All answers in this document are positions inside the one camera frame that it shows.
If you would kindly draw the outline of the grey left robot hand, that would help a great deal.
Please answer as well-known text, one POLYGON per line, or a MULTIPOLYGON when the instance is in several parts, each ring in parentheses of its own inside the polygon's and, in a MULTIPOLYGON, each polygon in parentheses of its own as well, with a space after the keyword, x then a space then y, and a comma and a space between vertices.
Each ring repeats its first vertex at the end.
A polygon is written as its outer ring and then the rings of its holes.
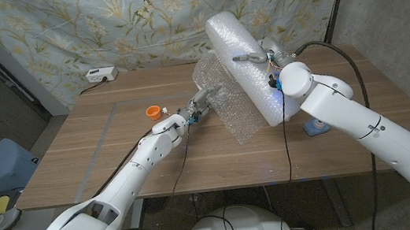
POLYGON ((205 115, 208 114, 208 111, 212 108, 212 103, 209 101, 209 97, 213 96, 213 94, 215 94, 220 88, 221 86, 217 85, 201 89, 189 100, 183 109, 177 110, 177 114, 185 119, 188 124, 200 122, 200 120, 205 117, 205 115))

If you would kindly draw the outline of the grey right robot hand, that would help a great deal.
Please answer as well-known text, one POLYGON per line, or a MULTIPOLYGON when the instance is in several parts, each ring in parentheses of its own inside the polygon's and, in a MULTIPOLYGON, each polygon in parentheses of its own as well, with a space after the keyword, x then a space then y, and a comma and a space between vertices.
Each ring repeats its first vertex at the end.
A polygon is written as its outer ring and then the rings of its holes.
POLYGON ((254 64, 268 63, 269 67, 274 69, 283 69, 289 63, 295 61, 296 55, 290 54, 284 47, 270 37, 265 37, 258 41, 262 52, 252 52, 249 54, 240 54, 234 56, 233 62, 250 61, 254 64))

